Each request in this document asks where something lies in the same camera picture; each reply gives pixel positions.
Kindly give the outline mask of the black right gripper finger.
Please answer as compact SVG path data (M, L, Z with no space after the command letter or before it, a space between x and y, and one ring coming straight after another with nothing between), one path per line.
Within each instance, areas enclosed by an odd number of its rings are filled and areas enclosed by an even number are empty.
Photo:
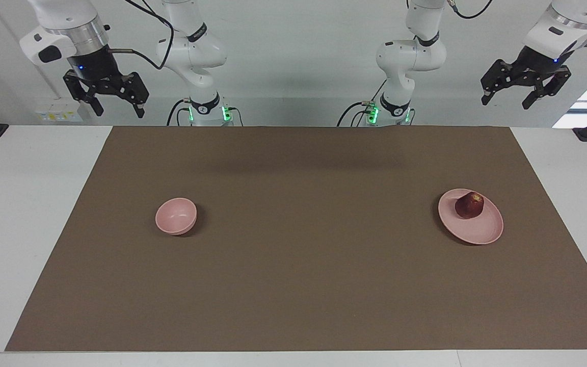
M120 98L130 103L138 118L144 118L144 104L149 98L149 91L137 72L121 77L122 87Z
M88 104L96 116L103 115L104 109L96 97L97 85L95 81L84 80L74 71L65 72L63 81L74 100Z

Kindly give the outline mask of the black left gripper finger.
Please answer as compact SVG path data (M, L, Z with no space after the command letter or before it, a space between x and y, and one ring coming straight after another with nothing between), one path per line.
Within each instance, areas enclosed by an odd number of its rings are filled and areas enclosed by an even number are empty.
M522 107L528 110L540 98L554 97L563 88L570 76L571 72L568 68L559 68L549 75L536 74L536 76L531 76L533 90L522 102Z
M513 86L513 65L504 60L496 60L481 79L483 96L481 102L487 106L494 94Z

